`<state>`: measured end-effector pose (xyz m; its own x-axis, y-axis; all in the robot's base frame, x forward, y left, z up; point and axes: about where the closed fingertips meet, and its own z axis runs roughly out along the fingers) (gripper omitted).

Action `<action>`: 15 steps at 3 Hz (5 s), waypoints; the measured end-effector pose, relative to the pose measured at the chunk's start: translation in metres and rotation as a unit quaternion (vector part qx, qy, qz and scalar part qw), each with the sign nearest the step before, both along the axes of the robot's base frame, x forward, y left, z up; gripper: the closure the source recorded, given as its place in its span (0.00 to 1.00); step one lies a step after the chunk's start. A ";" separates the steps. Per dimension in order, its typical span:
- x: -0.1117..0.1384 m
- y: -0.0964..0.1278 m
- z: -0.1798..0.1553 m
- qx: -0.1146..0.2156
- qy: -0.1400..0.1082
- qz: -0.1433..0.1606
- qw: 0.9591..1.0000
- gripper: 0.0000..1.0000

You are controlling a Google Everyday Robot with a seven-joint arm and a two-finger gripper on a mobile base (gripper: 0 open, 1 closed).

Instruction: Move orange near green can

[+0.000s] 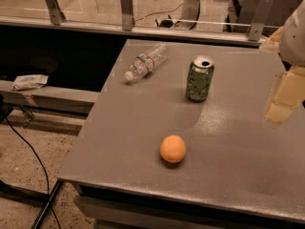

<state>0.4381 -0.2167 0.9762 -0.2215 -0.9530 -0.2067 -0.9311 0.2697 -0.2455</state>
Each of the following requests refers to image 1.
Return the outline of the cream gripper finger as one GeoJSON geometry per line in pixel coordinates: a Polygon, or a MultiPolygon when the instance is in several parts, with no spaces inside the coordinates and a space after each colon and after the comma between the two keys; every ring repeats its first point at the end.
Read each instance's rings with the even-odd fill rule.
{"type": "Polygon", "coordinates": [[[277,29],[264,43],[259,46],[261,52],[279,52],[279,42],[283,28],[277,29]]]}
{"type": "Polygon", "coordinates": [[[292,66],[281,76],[265,118],[273,123],[283,123],[304,100],[305,67],[292,66]]]}

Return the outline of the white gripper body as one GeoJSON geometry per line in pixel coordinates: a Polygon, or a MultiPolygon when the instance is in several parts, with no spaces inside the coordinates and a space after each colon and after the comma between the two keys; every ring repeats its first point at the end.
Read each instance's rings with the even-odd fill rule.
{"type": "Polygon", "coordinates": [[[291,65],[305,66],[305,0],[284,24],[279,53],[283,61],[291,65]]]}

